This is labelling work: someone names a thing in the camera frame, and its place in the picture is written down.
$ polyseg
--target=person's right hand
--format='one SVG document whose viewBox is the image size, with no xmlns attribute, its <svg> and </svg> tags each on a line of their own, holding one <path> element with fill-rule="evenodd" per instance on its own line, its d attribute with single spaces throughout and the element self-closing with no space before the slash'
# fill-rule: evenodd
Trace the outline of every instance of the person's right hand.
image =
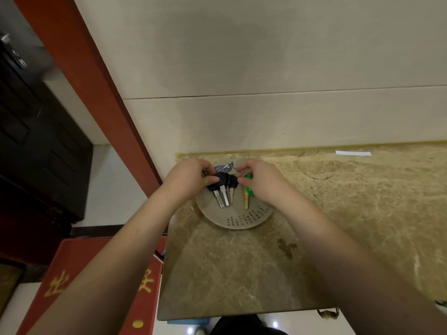
<svg viewBox="0 0 447 335">
<path fill-rule="evenodd" d="M 250 188 L 261 201 L 277 206 L 293 186 L 286 180 L 273 163 L 249 158 L 236 168 L 238 172 L 253 173 L 253 178 L 239 177 L 238 182 Z"/>
</svg>

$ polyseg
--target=black door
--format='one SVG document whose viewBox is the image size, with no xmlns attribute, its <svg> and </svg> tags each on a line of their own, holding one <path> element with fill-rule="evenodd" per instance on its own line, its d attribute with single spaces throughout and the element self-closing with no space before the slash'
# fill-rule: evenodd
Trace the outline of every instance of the black door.
<svg viewBox="0 0 447 335">
<path fill-rule="evenodd" d="M 7 39 L 0 56 L 0 178 L 67 222 L 82 220 L 92 144 Z"/>
</svg>

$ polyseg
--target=left arm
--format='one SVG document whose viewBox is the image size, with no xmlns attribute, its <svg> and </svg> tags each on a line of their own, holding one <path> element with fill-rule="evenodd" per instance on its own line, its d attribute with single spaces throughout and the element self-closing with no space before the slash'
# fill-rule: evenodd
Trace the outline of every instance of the left arm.
<svg viewBox="0 0 447 335">
<path fill-rule="evenodd" d="M 28 334 L 118 333 L 169 219 L 205 186 L 218 182 L 215 176 L 203 178 L 202 169 L 215 173 L 205 160 L 178 163 Z"/>
</svg>

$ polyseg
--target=red door frame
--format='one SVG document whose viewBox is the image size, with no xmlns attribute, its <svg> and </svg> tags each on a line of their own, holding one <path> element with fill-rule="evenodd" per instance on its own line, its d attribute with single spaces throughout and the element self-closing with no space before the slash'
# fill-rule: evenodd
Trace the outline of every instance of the red door frame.
<svg viewBox="0 0 447 335">
<path fill-rule="evenodd" d="M 74 0 L 14 0 L 147 196 L 162 184 Z"/>
</svg>

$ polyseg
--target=white ceramic plate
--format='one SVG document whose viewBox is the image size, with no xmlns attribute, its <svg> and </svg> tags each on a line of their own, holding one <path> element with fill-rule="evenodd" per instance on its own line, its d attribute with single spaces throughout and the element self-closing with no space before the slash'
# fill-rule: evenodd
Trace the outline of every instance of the white ceramic plate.
<svg viewBox="0 0 447 335">
<path fill-rule="evenodd" d="M 242 163 L 242 159 L 221 160 L 214 164 L 216 170 L 221 169 L 228 163 L 232 163 L 234 168 L 225 168 L 230 174 L 236 174 L 236 167 Z M 228 229 L 247 229 L 264 222 L 272 213 L 273 207 L 260 201 L 257 197 L 249 197 L 249 209 L 244 209 L 244 191 L 239 184 L 234 189 L 233 205 L 221 208 L 214 193 L 208 188 L 202 190 L 197 199 L 197 205 L 205 217 L 216 225 Z"/>
</svg>

